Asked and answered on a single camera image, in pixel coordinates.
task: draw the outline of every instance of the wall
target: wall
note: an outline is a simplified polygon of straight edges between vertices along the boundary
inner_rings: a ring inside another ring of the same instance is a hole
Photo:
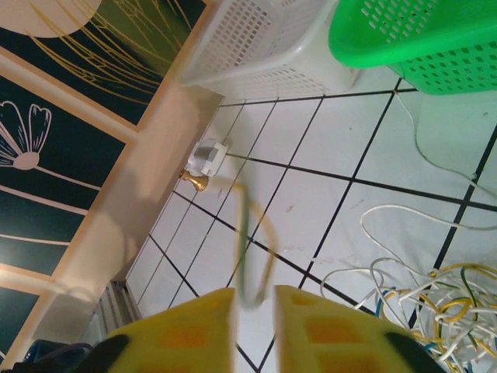
[[[35,289],[41,294],[2,367],[20,360],[33,339],[74,342],[108,281],[122,277],[123,268],[129,266],[141,247],[189,150],[220,100],[210,92],[185,89],[177,82],[179,67],[188,60],[212,10],[210,7],[203,14],[160,85],[139,132],[0,57],[6,78],[22,77],[22,85],[31,92],[43,93],[63,108],[77,108],[78,117],[99,123],[133,143],[124,150],[125,159],[113,170],[105,190],[96,198],[96,208],[86,219],[85,234],[75,238],[77,244],[71,255],[64,257],[57,276],[46,279],[0,269],[0,281],[6,286]]]

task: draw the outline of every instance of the white wire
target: white wire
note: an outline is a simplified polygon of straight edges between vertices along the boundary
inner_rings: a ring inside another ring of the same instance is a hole
[[[463,173],[457,170],[438,166],[434,162],[430,161],[423,154],[418,143],[418,126],[414,121],[411,112],[409,111],[405,103],[402,101],[401,97],[398,94],[396,96],[398,97],[399,102],[405,108],[406,112],[408,113],[411,119],[412,125],[414,127],[415,148],[419,153],[419,155],[431,166],[436,167],[437,169],[441,169],[445,172],[450,172],[458,176],[461,176],[465,180],[467,180],[474,188],[483,190],[492,197],[497,198],[496,194],[494,194],[490,190],[487,190],[483,186],[479,186],[473,181],[472,178],[464,175]],[[381,302],[383,302],[384,307],[388,309],[391,317],[394,318],[394,321],[397,324],[403,326],[407,330],[417,331],[421,333],[422,337],[426,338],[427,340],[439,339],[438,336],[434,335],[434,328],[433,328],[434,323],[438,323],[443,328],[445,328],[444,329],[445,333],[442,335],[442,339],[444,340],[444,342],[440,344],[445,349],[445,351],[442,352],[438,345],[430,347],[430,350],[434,354],[439,355],[438,357],[439,361],[446,361],[447,359],[450,359],[452,365],[455,365],[457,369],[463,371],[463,366],[467,366],[470,363],[477,362],[482,357],[484,357],[488,353],[486,350],[481,349],[475,351],[473,343],[468,343],[467,341],[465,342],[466,337],[469,333],[471,333],[471,335],[474,335],[474,337],[478,338],[479,340],[483,341],[487,346],[491,347],[493,345],[494,348],[497,350],[495,342],[495,337],[497,336],[497,317],[493,316],[497,314],[497,309],[489,307],[488,306],[489,303],[487,302],[487,297],[488,297],[488,299],[490,299],[492,302],[495,303],[497,295],[494,295],[488,289],[486,289],[480,284],[476,284],[473,281],[467,281],[467,284],[468,286],[471,287],[471,291],[473,291],[474,296],[478,299],[478,302],[483,304],[483,307],[480,306],[470,307],[467,311],[468,317],[470,319],[467,318],[465,314],[464,317],[458,319],[455,322],[446,321],[446,319],[453,318],[455,314],[444,313],[438,315],[438,309],[434,309],[430,304],[426,302],[421,302],[419,300],[419,296],[421,294],[424,294],[428,299],[431,299],[431,301],[437,308],[449,302],[450,299],[457,299],[457,298],[467,299],[468,298],[467,288],[462,282],[461,276],[459,274],[455,274],[455,271],[447,271],[446,273],[443,273],[437,269],[432,269],[428,274],[422,274],[418,272],[416,269],[410,267],[407,263],[405,263],[399,255],[397,255],[391,249],[386,247],[385,244],[378,241],[367,230],[365,226],[365,218],[373,211],[378,211],[381,209],[398,209],[398,210],[407,211],[413,214],[417,214],[421,217],[427,218],[431,221],[435,221],[437,223],[454,228],[468,229],[477,232],[488,232],[488,231],[497,230],[497,225],[478,227],[478,226],[458,224],[452,221],[438,218],[431,214],[427,214],[423,211],[416,210],[415,208],[409,206],[403,206],[400,204],[382,204],[374,206],[366,210],[361,215],[360,226],[363,230],[363,233],[368,237],[368,239],[370,239],[376,246],[383,249],[391,257],[380,257],[375,261],[373,261],[369,267],[356,267],[349,269],[333,270],[329,272],[328,274],[326,274],[326,276],[323,278],[323,281],[321,282],[320,286],[321,296],[323,298],[326,298],[324,293],[324,286],[326,281],[332,275],[338,273],[349,273],[349,272],[350,273],[367,272],[370,274],[370,277],[373,280],[374,289],[368,292],[367,295],[356,306],[354,306],[354,308],[359,309],[374,296],[375,304],[378,304],[378,302],[381,300]],[[318,261],[320,259],[321,258],[312,258],[313,261]],[[394,262],[397,265],[403,267],[405,270],[407,270],[410,277],[413,279],[415,283],[415,288],[411,289],[409,292],[401,294],[399,291],[396,291],[393,288],[385,287],[384,279],[386,277],[389,278],[394,278],[394,277],[391,276],[386,270],[380,270],[378,268],[375,268],[376,265],[384,261]],[[420,284],[416,277],[425,278],[427,279],[427,281],[424,281],[423,283]],[[448,284],[449,286],[447,287],[441,284],[441,282],[443,282],[444,284]],[[393,292],[394,295],[396,295],[396,297],[398,298],[398,307],[400,308],[401,311],[400,315],[399,312],[395,311],[394,308],[391,306],[391,303],[386,299],[386,295],[383,294],[385,290],[390,290],[389,293],[387,293],[389,297],[390,297],[389,294]],[[415,314],[417,315],[418,322],[416,323],[414,329],[410,328],[408,325],[407,315],[405,313],[405,308],[403,305],[403,302],[405,301],[409,301],[415,305]],[[446,310],[446,312],[450,311],[451,309],[452,307],[449,307]],[[478,321],[474,321],[472,319],[473,315],[478,315]]]

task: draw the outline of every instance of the white tile floor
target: white tile floor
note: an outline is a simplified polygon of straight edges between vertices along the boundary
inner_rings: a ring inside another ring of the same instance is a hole
[[[329,271],[384,256],[359,224],[360,215],[378,204],[404,204],[468,225],[497,223],[495,198],[419,156],[395,87],[418,122],[419,146],[429,158],[497,193],[497,92],[425,96],[378,68],[363,71],[341,96],[245,104],[226,99],[205,136],[230,145],[219,175],[234,180],[241,170],[276,227],[274,284],[317,294]],[[177,184],[127,278],[143,315],[231,286],[234,193],[218,186],[196,193],[188,182]],[[248,252],[260,274],[268,253],[258,223],[250,221]],[[497,265],[496,231],[448,228],[394,210],[373,213],[366,225],[421,271],[467,260]],[[405,274],[398,277],[409,285]],[[326,291],[350,305],[369,289],[370,280],[349,274],[330,279]],[[370,302],[363,310],[373,307]],[[257,311],[241,312],[238,345],[238,372],[276,371],[271,297]]]

